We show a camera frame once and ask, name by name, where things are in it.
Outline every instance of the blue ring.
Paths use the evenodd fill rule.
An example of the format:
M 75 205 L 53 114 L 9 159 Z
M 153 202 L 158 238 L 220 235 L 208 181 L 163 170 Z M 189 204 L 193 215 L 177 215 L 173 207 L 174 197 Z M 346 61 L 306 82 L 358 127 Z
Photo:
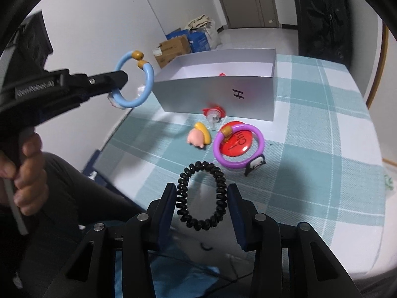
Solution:
M 119 71 L 122 69 L 122 66 L 126 63 L 127 60 L 132 58 L 132 51 L 126 53 L 117 63 L 115 67 L 115 71 Z M 143 65 L 143 71 L 146 75 L 146 86 L 143 93 L 135 100 L 127 101 L 120 92 L 120 89 L 115 88 L 111 91 L 110 96 L 113 100 L 124 108 L 136 108 L 137 106 L 142 105 L 146 99 L 149 97 L 150 93 L 153 89 L 154 84 L 154 70 L 152 65 L 146 63 Z

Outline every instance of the penguin figure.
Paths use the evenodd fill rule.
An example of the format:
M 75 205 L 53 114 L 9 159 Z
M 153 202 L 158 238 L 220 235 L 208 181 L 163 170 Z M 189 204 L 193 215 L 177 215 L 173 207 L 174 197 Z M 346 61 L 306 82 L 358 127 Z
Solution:
M 253 171 L 255 168 L 262 166 L 266 163 L 265 156 L 260 154 L 256 158 L 252 159 L 247 165 L 245 166 L 244 176 L 248 176 L 248 174 Z

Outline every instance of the checkered tablecloth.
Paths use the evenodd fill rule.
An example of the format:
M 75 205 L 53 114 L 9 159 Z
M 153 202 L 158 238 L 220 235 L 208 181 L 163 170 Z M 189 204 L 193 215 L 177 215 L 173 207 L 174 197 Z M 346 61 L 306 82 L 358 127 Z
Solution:
M 245 199 L 277 222 L 309 222 L 352 277 L 376 261 L 385 213 L 384 169 L 374 125 L 344 65 L 277 55 L 273 122 L 227 117 L 259 128 L 267 164 L 244 177 L 223 168 Z M 143 207 L 160 198 L 167 182 L 197 160 L 216 162 L 212 147 L 186 143 L 202 115 L 165 113 L 152 94 L 134 109 L 105 146 L 96 169 Z M 255 151 L 256 143 L 245 157 Z M 189 183 L 189 211 L 209 217 L 215 208 L 213 178 Z M 196 232 L 177 218 L 173 226 L 207 244 L 252 258 L 237 245 L 229 215 L 216 229 Z

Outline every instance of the pink pig toy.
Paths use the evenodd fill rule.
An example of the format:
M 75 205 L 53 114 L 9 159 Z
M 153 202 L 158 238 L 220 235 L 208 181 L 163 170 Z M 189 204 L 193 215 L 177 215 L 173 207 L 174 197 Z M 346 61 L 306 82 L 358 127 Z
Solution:
M 187 136 L 187 143 L 191 143 L 195 147 L 204 148 L 204 133 L 199 129 L 193 128 Z

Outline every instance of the yellow banana toy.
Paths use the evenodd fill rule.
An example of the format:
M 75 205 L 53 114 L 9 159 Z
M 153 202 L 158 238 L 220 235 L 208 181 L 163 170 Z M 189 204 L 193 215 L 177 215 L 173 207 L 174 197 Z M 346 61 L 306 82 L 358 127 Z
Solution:
M 204 135 L 204 144 L 205 145 L 209 145 L 211 143 L 211 134 L 210 132 L 207 130 L 207 128 L 205 127 L 204 124 L 202 124 L 201 122 L 196 122 L 195 124 L 195 128 L 197 130 L 200 130 L 203 135 Z

